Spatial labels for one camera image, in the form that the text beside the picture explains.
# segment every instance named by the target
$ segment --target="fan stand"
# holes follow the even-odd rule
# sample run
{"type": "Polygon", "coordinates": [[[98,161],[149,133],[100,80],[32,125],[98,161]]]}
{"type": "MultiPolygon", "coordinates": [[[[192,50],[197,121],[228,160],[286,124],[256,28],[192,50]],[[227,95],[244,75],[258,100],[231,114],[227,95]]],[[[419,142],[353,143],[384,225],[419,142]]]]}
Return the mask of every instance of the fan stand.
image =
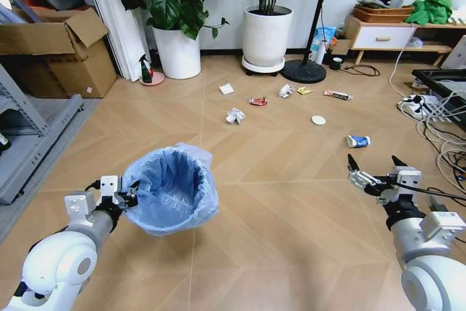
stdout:
{"type": "Polygon", "coordinates": [[[319,20],[320,10],[322,9],[323,0],[317,1],[315,7],[314,20],[312,21],[311,32],[309,33],[309,40],[307,41],[306,52],[303,60],[291,60],[285,63],[285,67],[281,74],[292,82],[303,84],[318,83],[325,79],[327,72],[325,68],[315,62],[309,61],[309,54],[311,53],[312,40],[314,39],[315,29],[319,20]]]}

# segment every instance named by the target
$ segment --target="drawer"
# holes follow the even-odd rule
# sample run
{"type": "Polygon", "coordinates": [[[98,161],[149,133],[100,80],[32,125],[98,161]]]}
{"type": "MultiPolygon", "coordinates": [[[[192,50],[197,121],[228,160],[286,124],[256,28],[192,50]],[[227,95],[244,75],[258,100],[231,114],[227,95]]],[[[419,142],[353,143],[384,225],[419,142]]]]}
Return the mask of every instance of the drawer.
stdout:
{"type": "Polygon", "coordinates": [[[412,37],[412,27],[361,27],[353,49],[403,49],[412,37]]]}

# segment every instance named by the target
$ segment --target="blue plastic bag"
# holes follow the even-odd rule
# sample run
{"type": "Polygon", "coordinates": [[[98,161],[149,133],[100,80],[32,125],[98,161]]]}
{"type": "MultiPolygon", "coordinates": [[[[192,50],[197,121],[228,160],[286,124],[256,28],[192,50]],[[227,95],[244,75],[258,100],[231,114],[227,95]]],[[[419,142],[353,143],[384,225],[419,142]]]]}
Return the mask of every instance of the blue plastic bag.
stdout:
{"type": "Polygon", "coordinates": [[[185,143],[157,149],[135,161],[122,187],[140,180],[138,205],[126,217],[149,235],[165,236],[204,224],[218,212],[210,172],[212,154],[185,143]]]}
{"type": "Polygon", "coordinates": [[[322,40],[327,40],[327,49],[332,42],[333,36],[336,33],[336,27],[326,26],[317,27],[315,29],[314,38],[312,39],[311,51],[317,52],[319,50],[319,44],[322,40]]]}

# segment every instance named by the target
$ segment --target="herringbone floor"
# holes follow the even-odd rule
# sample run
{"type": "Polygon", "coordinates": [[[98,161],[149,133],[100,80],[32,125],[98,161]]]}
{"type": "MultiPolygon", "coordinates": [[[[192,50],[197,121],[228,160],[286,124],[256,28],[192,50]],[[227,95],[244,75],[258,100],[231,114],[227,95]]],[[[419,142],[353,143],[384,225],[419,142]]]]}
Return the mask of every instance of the herringbone floor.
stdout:
{"type": "MultiPolygon", "coordinates": [[[[234,57],[205,57],[199,76],[158,87],[120,79],[0,247],[0,304],[31,244],[66,225],[65,194],[183,141],[213,153],[220,213],[164,238],[122,218],[75,310],[411,310],[384,211],[345,179],[344,137],[371,137],[352,153],[374,175],[389,171],[396,154],[423,171],[422,186],[454,190],[429,143],[395,108],[392,62],[372,64],[382,76],[329,71],[312,94],[287,100],[277,97],[285,79],[246,76],[234,57]],[[218,86],[227,82],[235,93],[224,96],[218,86]],[[355,98],[324,97],[325,89],[355,98]],[[247,104],[264,95],[268,106],[247,104]],[[246,114],[241,125],[224,120],[233,107],[246,114]],[[313,114],[327,124],[312,124],[313,114]]],[[[409,92],[403,82],[422,67],[401,64],[397,87],[409,92]]],[[[455,243],[454,257],[466,262],[465,247],[455,243]]]]}

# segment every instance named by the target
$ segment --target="wooden cabinet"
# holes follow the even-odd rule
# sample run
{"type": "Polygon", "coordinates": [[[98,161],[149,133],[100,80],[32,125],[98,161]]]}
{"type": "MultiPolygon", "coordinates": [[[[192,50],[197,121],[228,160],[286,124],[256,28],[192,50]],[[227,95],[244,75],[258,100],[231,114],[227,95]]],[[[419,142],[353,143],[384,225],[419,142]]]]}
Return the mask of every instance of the wooden cabinet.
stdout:
{"type": "Polygon", "coordinates": [[[401,51],[403,48],[404,51],[436,52],[440,55],[435,62],[438,65],[464,34],[466,25],[461,24],[368,23],[352,15],[344,24],[344,37],[352,40],[351,50],[359,50],[357,65],[365,50],[401,51]],[[422,47],[406,47],[411,37],[418,34],[423,38],[422,47]]]}

